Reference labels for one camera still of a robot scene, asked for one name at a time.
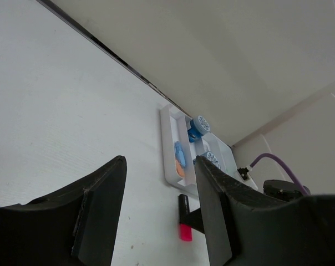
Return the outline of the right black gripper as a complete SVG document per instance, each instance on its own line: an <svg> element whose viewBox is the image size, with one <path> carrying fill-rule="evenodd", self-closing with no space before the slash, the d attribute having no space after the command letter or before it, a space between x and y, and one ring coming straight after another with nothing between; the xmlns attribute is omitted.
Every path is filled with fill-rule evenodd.
<svg viewBox="0 0 335 266"><path fill-rule="evenodd" d="M285 180L266 180L263 183L264 202L293 202L302 197L310 196L310 190L304 186L306 195L303 195L298 186Z"/></svg>

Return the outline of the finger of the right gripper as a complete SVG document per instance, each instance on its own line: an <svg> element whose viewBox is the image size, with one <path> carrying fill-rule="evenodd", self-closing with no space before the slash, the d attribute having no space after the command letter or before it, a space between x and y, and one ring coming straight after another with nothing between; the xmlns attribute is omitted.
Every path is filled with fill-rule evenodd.
<svg viewBox="0 0 335 266"><path fill-rule="evenodd" d="M187 225L202 234L205 233L201 208L192 212L180 211L180 223Z"/></svg>

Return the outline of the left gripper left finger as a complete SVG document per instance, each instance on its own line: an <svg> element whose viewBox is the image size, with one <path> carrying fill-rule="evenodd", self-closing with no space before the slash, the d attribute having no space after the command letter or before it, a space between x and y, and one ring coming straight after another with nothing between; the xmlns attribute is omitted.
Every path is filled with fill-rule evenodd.
<svg viewBox="0 0 335 266"><path fill-rule="evenodd" d="M117 156L27 204L0 207L0 265L110 265L126 172Z"/></svg>

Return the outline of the pink highlighter marker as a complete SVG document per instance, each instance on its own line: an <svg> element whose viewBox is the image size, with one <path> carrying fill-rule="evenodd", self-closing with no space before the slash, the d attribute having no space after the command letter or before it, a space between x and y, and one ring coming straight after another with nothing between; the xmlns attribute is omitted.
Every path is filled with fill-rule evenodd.
<svg viewBox="0 0 335 266"><path fill-rule="evenodd" d="M190 213L189 199L185 194L178 196L179 207L179 237L184 242L192 241L192 228L187 224L187 217Z"/></svg>

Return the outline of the white plastic organizer tray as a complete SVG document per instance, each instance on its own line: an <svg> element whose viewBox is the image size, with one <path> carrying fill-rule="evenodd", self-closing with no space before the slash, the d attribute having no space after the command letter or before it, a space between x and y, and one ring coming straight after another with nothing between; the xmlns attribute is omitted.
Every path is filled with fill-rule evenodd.
<svg viewBox="0 0 335 266"><path fill-rule="evenodd" d="M194 160L196 156L207 151L211 151L217 157L221 165L221 171L242 182L237 174L237 165L231 148L218 137L209 132L196 142L189 142L187 130L190 128L190 120L190 117L171 104L160 110L164 172L167 182L197 197ZM184 151L186 159L185 178L181 178L176 172L175 141L181 143Z"/></svg>

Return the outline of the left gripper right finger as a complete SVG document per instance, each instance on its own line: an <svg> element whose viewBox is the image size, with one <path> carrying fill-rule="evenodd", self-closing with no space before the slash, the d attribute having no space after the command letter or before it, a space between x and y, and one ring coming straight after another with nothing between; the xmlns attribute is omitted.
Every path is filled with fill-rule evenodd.
<svg viewBox="0 0 335 266"><path fill-rule="evenodd" d="M211 265L335 265L335 195L284 202L195 163Z"/></svg>

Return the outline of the blue correction tape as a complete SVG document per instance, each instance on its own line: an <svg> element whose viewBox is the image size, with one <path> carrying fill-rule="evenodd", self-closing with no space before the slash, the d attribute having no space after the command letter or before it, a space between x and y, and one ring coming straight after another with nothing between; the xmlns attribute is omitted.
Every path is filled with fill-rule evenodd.
<svg viewBox="0 0 335 266"><path fill-rule="evenodd" d="M182 145L179 141L174 142L175 158L182 168L186 168L186 159Z"/></svg>

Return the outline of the orange correction tape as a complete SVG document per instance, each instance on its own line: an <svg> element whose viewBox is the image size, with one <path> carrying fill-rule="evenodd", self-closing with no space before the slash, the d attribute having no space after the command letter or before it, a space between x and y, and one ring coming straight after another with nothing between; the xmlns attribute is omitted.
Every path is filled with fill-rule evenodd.
<svg viewBox="0 0 335 266"><path fill-rule="evenodd" d="M175 160L175 165L176 165L176 172L181 178L185 178L185 170L184 168L180 165L178 160Z"/></svg>

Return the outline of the blue putty jar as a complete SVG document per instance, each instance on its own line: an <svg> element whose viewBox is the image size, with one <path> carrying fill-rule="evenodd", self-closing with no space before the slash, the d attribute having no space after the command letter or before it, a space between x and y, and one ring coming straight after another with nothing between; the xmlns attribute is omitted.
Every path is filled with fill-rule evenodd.
<svg viewBox="0 0 335 266"><path fill-rule="evenodd" d="M210 132L210 125L207 120L199 115L194 117L189 122L190 128L187 131L189 142L193 143L201 139L204 135Z"/></svg>
<svg viewBox="0 0 335 266"><path fill-rule="evenodd" d="M213 165L215 165L218 169L221 169L221 165L219 163L219 160L217 159L217 157L211 151L204 152L203 154L200 154L199 156L206 158Z"/></svg>

